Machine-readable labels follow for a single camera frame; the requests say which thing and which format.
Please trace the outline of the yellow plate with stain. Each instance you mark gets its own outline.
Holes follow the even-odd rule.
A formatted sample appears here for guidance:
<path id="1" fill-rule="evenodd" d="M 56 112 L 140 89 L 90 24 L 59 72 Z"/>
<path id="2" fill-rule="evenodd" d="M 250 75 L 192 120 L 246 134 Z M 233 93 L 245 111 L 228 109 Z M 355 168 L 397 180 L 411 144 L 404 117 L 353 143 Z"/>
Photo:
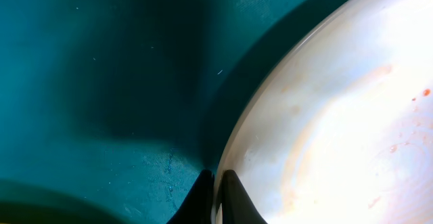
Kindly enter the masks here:
<path id="1" fill-rule="evenodd" d="M 1 223 L 11 224 L 120 224 L 122 221 L 95 208 L 78 210 L 17 202 L 1 203 Z"/>

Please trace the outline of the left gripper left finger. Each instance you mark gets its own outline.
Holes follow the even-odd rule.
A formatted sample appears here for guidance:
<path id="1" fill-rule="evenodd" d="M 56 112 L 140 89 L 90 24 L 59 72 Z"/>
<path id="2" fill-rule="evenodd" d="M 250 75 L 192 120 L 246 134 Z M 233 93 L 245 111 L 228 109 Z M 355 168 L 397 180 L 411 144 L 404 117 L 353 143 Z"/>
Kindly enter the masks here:
<path id="1" fill-rule="evenodd" d="M 167 224 L 211 224 L 214 175 L 200 172 L 181 206 Z"/>

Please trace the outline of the white plate with long stain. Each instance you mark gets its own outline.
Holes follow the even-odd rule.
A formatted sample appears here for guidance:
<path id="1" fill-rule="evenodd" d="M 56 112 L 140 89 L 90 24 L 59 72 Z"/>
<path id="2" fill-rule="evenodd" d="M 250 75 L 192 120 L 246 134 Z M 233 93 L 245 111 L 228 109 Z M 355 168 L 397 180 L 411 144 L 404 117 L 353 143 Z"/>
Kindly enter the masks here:
<path id="1" fill-rule="evenodd" d="M 432 222 L 432 0 L 349 0 L 274 67 L 215 176 L 268 223 Z"/>

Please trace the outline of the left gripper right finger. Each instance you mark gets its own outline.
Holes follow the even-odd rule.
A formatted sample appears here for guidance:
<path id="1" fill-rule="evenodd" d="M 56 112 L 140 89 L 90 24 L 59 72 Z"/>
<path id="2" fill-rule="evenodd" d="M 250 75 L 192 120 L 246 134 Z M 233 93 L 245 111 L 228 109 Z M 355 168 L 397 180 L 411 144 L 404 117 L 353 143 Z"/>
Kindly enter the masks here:
<path id="1" fill-rule="evenodd" d="M 227 170 L 223 174 L 221 204 L 223 224 L 267 224 L 234 170 Z"/>

